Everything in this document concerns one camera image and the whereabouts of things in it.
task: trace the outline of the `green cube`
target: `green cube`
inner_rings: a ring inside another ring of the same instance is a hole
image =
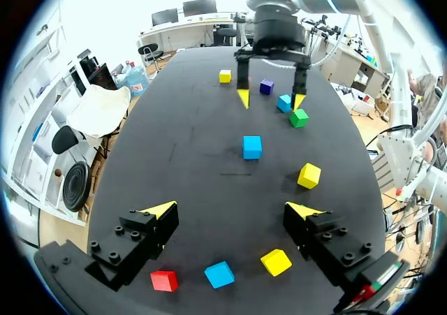
[[[294,128],[302,128],[306,126],[309,116],[307,116],[307,113],[303,109],[298,109],[292,112],[292,115],[288,119]]]

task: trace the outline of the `desk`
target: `desk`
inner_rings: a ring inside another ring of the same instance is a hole
[[[312,61],[317,62],[324,58],[332,47],[332,43],[322,41],[317,53],[312,57]],[[362,71],[369,77],[367,84],[354,81],[358,71]],[[388,80],[385,73],[343,43],[340,43],[332,58],[321,65],[321,72],[329,81],[356,88],[373,98],[380,94],[383,83]]]
[[[216,24],[234,25],[234,21],[230,18],[210,18],[160,24],[140,34],[138,46],[157,43],[160,50],[167,52],[183,47],[198,46],[199,43],[211,45],[213,44],[212,26]]]
[[[168,314],[330,314],[342,291],[299,254],[282,226],[284,203],[340,213],[379,257],[385,225],[368,153],[318,70],[308,73],[305,128],[294,129],[275,106],[278,95],[290,92],[293,71],[261,60],[250,64],[245,110],[235,76],[219,84],[219,70],[236,72],[233,53],[233,47],[179,52],[157,75],[109,155],[89,240],[107,235],[124,211],[176,200],[180,223],[163,253],[118,293]],[[259,93],[263,78],[275,81],[273,95]],[[244,135],[261,136],[259,161],[242,159]],[[322,168],[311,191],[296,184],[306,162]],[[273,249],[283,249],[293,264],[275,278],[260,261]],[[203,271],[219,261],[228,262],[235,283],[214,290]],[[149,273],[160,269],[177,272],[177,292],[152,289]]]

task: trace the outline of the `cyan cube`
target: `cyan cube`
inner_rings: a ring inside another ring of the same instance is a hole
[[[244,159],[259,159],[263,153],[261,137],[258,135],[246,135],[242,143],[242,154]]]
[[[274,82],[264,79],[261,81],[259,92],[264,95],[270,95],[273,91]]]
[[[231,272],[226,261],[222,261],[213,266],[209,266],[205,270],[205,275],[211,283],[212,288],[216,289],[235,282],[235,276]]]
[[[283,95],[278,98],[277,107],[282,112],[289,112],[291,111],[291,97],[290,95]]]

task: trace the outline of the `red cube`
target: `red cube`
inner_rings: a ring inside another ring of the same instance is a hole
[[[174,271],[156,271],[151,273],[152,286],[155,291],[173,292],[179,288]]]

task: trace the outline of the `yellow cube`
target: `yellow cube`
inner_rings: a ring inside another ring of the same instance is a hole
[[[308,189],[312,189],[318,184],[318,181],[320,180],[320,174],[320,168],[312,165],[311,163],[307,163],[301,169],[297,184],[300,184],[301,186]]]
[[[231,70],[230,69],[221,69],[219,73],[219,82],[220,83],[230,83],[231,82]]]
[[[287,258],[284,251],[278,249],[262,257],[261,262],[273,277],[276,277],[292,266],[291,261]]]

